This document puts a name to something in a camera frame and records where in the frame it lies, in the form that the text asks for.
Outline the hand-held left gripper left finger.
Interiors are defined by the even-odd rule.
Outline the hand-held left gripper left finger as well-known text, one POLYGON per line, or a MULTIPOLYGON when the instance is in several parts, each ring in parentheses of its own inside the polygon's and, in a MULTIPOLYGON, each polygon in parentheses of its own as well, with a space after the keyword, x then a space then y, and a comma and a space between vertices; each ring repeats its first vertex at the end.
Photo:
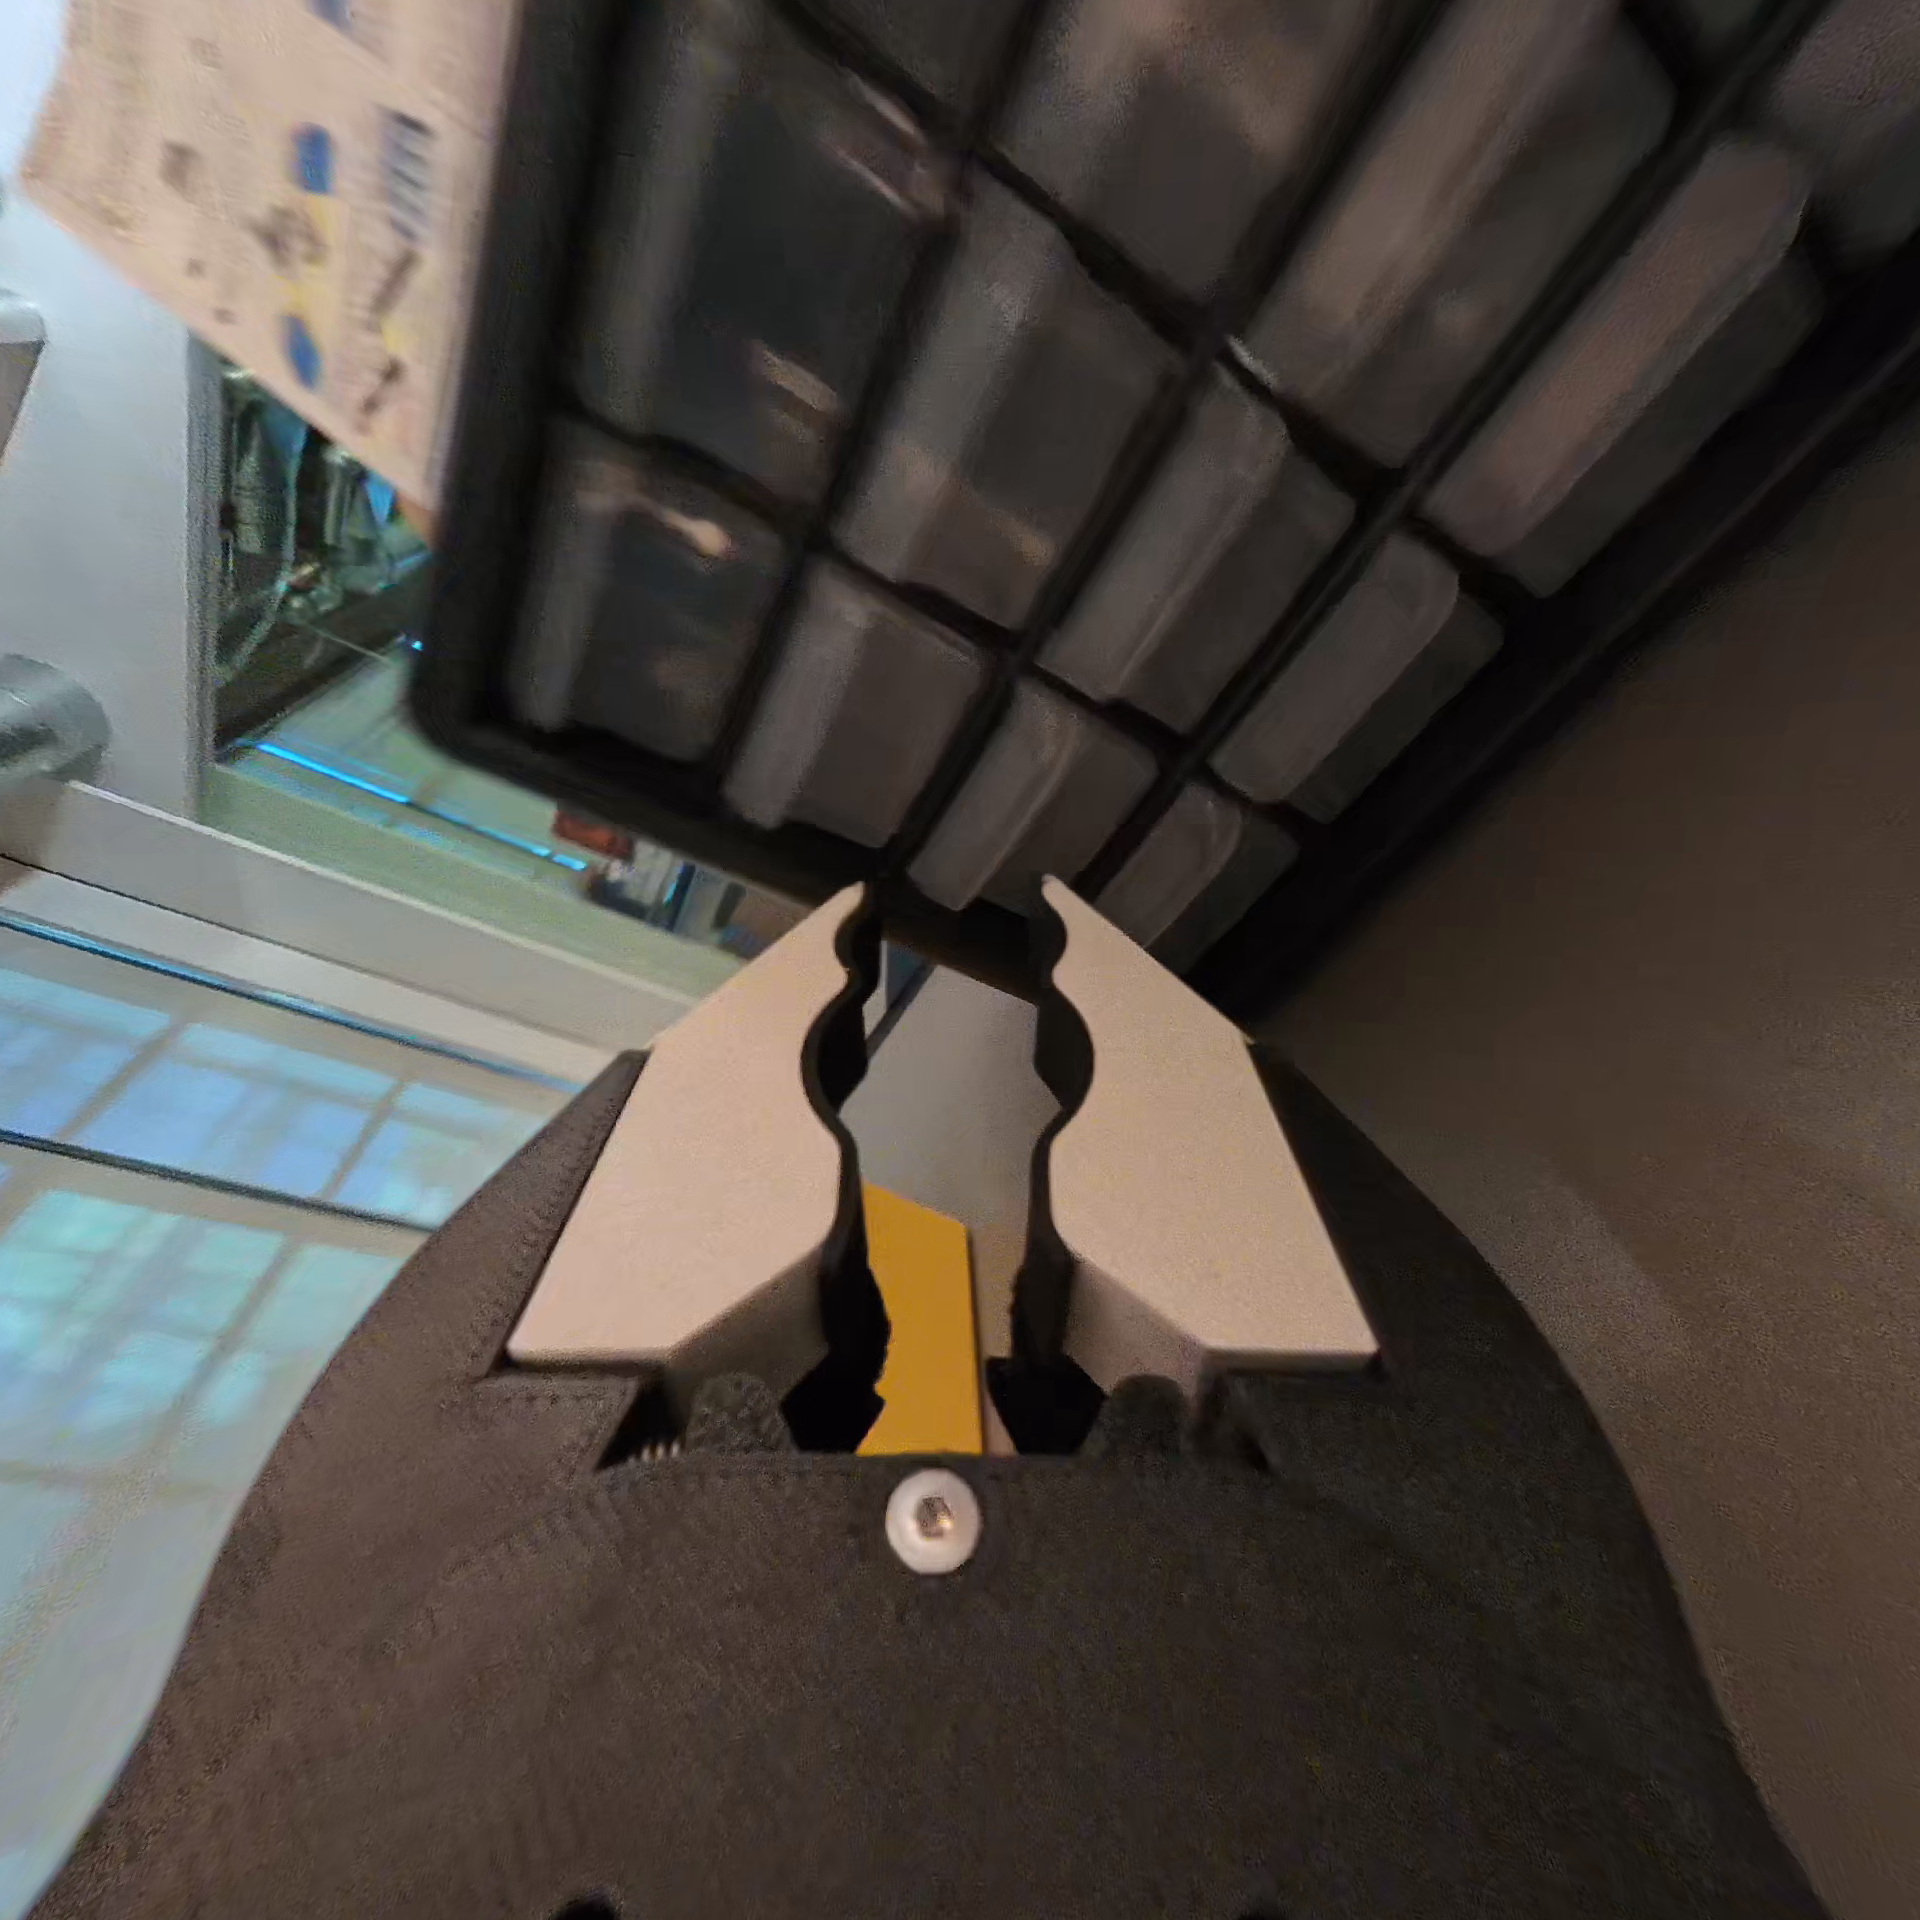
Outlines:
POLYGON ((671 1409, 752 1375, 801 1448, 854 1453, 890 1322, 843 1124, 869 1070, 879 924, 838 890, 666 1030, 529 1294, 505 1360, 635 1374, 671 1409))

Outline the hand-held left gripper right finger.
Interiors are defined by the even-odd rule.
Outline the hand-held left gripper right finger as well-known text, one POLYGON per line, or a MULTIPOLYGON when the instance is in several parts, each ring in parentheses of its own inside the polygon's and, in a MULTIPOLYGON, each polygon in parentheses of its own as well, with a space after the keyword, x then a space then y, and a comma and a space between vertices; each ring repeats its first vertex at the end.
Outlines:
POLYGON ((1249 1037, 1042 876, 1032 1162, 989 1407, 1069 1457, 1131 1380, 1203 1409, 1237 1375, 1360 1375, 1378 1336, 1296 1162, 1249 1037))

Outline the yellow plastic bin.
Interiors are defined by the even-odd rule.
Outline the yellow plastic bin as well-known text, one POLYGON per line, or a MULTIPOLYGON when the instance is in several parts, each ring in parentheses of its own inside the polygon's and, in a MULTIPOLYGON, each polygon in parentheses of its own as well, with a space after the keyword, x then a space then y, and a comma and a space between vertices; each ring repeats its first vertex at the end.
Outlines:
POLYGON ((987 1399, 969 1225, 860 1189, 869 1269, 888 1315, 877 1423, 859 1457, 982 1457, 987 1399))

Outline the printed instruction poster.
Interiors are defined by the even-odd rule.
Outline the printed instruction poster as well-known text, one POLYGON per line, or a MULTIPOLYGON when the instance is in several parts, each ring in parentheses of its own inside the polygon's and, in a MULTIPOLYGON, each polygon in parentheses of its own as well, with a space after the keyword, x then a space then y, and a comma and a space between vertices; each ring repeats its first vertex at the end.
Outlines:
POLYGON ((63 6, 22 186, 438 511, 523 6, 63 6))

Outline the silver metal duct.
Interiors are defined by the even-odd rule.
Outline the silver metal duct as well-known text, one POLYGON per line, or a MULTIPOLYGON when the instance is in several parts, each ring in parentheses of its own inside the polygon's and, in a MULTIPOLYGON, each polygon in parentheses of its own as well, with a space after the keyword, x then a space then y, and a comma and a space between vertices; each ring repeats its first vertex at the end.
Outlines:
POLYGON ((74 678, 5 654, 5 801, 49 782, 94 782, 107 756, 108 714, 74 678))

